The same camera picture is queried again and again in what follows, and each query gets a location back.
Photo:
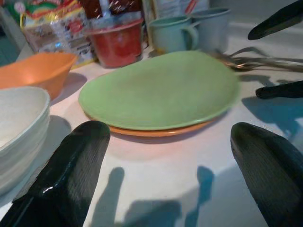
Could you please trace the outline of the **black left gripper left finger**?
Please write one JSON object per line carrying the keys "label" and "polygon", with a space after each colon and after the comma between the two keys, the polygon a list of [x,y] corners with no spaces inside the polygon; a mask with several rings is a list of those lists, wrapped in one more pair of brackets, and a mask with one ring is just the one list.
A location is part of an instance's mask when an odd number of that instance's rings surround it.
{"label": "black left gripper left finger", "polygon": [[81,227],[110,140],[109,127],[87,121],[68,134],[28,190],[13,200],[2,227]]}

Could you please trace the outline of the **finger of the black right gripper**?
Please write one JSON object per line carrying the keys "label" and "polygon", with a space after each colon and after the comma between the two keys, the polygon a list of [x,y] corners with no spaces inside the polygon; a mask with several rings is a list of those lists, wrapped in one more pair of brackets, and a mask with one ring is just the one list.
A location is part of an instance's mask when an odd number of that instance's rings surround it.
{"label": "finger of the black right gripper", "polygon": [[303,21],[303,1],[297,0],[271,15],[255,26],[248,34],[248,40],[258,40],[292,27]]}
{"label": "finger of the black right gripper", "polygon": [[291,82],[271,87],[261,87],[256,91],[256,96],[260,99],[283,98],[302,98],[303,81]]}

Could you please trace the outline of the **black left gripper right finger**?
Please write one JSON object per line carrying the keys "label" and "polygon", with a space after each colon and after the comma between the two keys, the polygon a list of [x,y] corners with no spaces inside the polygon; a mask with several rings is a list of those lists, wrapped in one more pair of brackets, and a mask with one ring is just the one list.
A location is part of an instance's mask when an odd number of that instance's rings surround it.
{"label": "black left gripper right finger", "polygon": [[303,225],[303,155],[286,138],[239,122],[231,129],[232,154],[270,227]]}

